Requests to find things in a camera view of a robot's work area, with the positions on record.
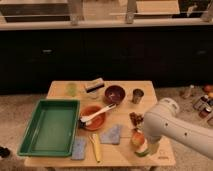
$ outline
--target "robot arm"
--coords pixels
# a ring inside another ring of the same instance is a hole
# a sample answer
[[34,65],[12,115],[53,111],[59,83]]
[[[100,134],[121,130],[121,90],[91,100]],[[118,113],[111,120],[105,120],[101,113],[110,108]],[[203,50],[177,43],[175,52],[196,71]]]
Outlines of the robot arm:
[[148,142],[156,143],[165,135],[213,159],[213,130],[175,118],[178,112],[178,104],[170,98],[160,100],[146,112],[143,132]]

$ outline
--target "cabinet handle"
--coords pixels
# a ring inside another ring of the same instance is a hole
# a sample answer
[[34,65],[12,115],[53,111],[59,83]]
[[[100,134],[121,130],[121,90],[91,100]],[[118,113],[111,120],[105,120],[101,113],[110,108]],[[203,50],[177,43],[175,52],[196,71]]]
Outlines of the cabinet handle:
[[52,53],[52,49],[43,49],[42,53],[43,54],[51,54]]

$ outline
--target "floor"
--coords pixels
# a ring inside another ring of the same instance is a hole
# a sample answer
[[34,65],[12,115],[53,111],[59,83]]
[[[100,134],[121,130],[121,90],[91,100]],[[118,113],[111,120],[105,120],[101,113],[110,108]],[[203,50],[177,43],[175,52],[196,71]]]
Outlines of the floor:
[[[192,104],[204,94],[202,88],[195,87],[193,96],[182,99],[180,92],[187,87],[156,88],[158,99],[171,97],[178,102],[181,112],[178,118],[187,122],[213,129],[206,123],[206,119],[201,119],[197,111],[192,108]],[[39,99],[45,98],[46,94],[29,95],[5,95],[0,96],[0,145],[11,150],[12,154],[8,158],[0,158],[0,171],[45,171],[44,168],[24,167],[24,158],[18,157],[16,152],[22,139],[23,132],[27,126],[31,112]],[[207,157],[171,140],[174,150],[176,165],[172,167],[158,167],[156,171],[212,171],[213,162]],[[90,170],[130,170],[128,168],[106,168],[106,169],[57,169],[71,171],[90,171]]]

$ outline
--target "green plastic tray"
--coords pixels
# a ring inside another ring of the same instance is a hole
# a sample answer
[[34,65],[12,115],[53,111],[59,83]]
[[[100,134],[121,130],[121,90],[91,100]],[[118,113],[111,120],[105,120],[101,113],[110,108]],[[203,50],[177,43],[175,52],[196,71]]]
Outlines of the green plastic tray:
[[32,113],[18,155],[71,155],[79,105],[78,100],[40,100]]

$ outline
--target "bowl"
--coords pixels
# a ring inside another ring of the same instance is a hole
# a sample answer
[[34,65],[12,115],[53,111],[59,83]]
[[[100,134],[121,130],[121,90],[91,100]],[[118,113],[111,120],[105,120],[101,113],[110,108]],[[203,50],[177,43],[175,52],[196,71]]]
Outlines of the bowl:
[[118,105],[123,101],[125,95],[125,90],[118,85],[109,86],[105,90],[105,98],[108,103],[115,103]]
[[[83,108],[83,110],[80,112],[81,116],[89,116],[97,111],[99,111],[101,109],[100,106],[96,106],[96,105],[91,105],[91,106],[86,106],[85,108]],[[89,130],[89,131],[95,131],[100,129],[106,120],[106,113],[102,113],[96,117],[94,117],[91,120],[91,124],[86,125],[85,129]]]

